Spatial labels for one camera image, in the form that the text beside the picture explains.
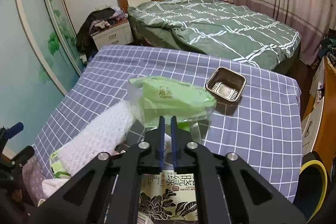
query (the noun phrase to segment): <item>brown plastic tray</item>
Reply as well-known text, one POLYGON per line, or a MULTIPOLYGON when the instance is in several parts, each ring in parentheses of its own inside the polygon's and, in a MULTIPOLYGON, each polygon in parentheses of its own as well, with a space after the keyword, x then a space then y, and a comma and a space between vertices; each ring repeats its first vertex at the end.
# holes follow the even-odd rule
POLYGON ((230 69, 219 67, 205 84, 205 88, 230 103, 236 102, 246 84, 246 78, 230 69))

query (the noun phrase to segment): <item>plaid bedspread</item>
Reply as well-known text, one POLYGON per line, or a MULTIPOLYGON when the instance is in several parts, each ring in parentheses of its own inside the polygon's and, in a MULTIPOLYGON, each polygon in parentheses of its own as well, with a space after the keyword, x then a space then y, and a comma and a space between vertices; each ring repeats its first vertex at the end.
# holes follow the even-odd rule
MULTIPOLYGON (((36 157, 52 178, 48 157, 92 119, 127 98, 130 78, 161 75, 204 86, 224 66, 243 74, 239 103, 217 103, 210 125, 200 124, 202 143, 213 153, 238 153, 293 201, 301 167, 300 89, 295 80, 271 71, 203 54, 155 47, 109 46, 89 63, 38 134, 36 157)), ((145 129, 136 122, 119 149, 139 142, 145 129)))
POLYGON ((151 1, 127 13, 147 27, 170 31, 197 52, 268 70, 292 57, 300 43, 299 32, 286 24, 222 1, 151 1))

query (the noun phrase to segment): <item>cream colored package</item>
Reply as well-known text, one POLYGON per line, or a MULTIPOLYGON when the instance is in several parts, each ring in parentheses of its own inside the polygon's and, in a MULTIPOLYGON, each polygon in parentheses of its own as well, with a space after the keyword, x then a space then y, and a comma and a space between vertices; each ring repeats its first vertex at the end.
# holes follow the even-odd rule
POLYGON ((139 211, 152 220, 198 220, 194 174, 143 175, 139 211))

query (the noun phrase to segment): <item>cabinet drawer handle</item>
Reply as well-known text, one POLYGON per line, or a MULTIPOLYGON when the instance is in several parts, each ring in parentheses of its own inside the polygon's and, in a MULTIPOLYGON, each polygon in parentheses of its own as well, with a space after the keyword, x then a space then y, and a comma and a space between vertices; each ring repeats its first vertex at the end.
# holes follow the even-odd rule
POLYGON ((312 121, 310 121, 310 123, 309 123, 309 125, 308 125, 308 128, 307 128, 307 131, 306 131, 306 133, 304 134, 304 136, 305 137, 307 137, 308 135, 309 135, 309 128, 310 128, 310 126, 313 124, 313 122, 312 121))

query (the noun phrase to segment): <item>white nightstand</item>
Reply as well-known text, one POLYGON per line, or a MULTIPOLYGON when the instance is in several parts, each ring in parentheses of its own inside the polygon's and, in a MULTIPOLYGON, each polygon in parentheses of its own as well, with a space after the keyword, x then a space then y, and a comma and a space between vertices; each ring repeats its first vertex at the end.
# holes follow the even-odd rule
POLYGON ((108 45, 127 45, 133 42, 131 27, 127 19, 112 25, 92 36, 98 50, 108 45))

